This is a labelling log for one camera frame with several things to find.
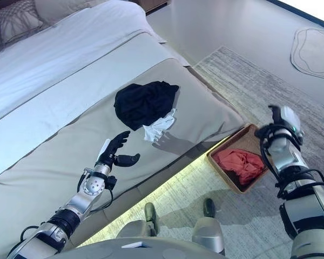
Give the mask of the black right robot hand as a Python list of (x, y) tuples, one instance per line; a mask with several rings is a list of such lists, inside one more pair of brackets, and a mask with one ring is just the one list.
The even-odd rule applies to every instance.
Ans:
[(298, 142), (303, 141), (304, 132), (301, 129), (300, 118), (289, 106), (268, 105), (272, 111), (273, 122), (255, 131), (259, 139), (267, 138), (277, 131), (288, 132)]

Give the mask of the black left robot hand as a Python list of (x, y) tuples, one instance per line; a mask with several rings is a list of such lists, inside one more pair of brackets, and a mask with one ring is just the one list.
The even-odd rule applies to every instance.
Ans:
[(127, 142), (129, 135), (130, 131), (124, 131), (113, 138), (105, 151), (97, 159), (95, 166), (107, 165), (112, 168), (113, 165), (118, 167), (131, 167), (135, 165), (140, 159), (139, 153), (134, 156), (116, 155), (117, 150), (122, 148), (124, 143)]

